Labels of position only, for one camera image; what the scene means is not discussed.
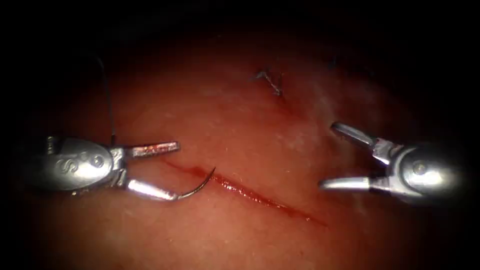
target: red blood streak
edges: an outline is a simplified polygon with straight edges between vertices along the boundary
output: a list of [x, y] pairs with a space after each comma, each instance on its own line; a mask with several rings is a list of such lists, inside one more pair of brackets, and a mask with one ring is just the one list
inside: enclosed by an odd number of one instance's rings
[[[183, 168], [180, 166], [177, 166], [175, 164], [172, 164], [168, 161], [165, 161], [166, 164], [170, 165], [171, 167], [181, 170], [184, 173], [188, 173], [194, 176], [197, 176], [199, 178], [205, 178], [208, 175], [208, 172], [204, 170], [201, 167], [191, 167], [191, 168]], [[327, 224], [325, 222], [322, 222], [302, 211], [299, 211], [293, 207], [281, 204], [279, 202], [276, 202], [274, 200], [271, 200], [269, 198], [266, 198], [255, 191], [236, 183], [235, 181], [226, 178], [225, 176], [219, 175], [218, 173], [215, 173], [212, 176], [212, 180], [215, 180], [215, 182], [219, 183], [222, 187], [227, 189], [229, 192], [233, 193], [238, 193], [241, 196], [248, 198], [256, 203], [259, 203], [263, 206], [266, 206], [268, 208], [276, 208], [282, 211], [283, 213], [287, 214], [289, 217], [299, 217], [302, 219], [305, 219], [306, 221], [310, 222], [315, 222], [323, 227], [327, 227]]]

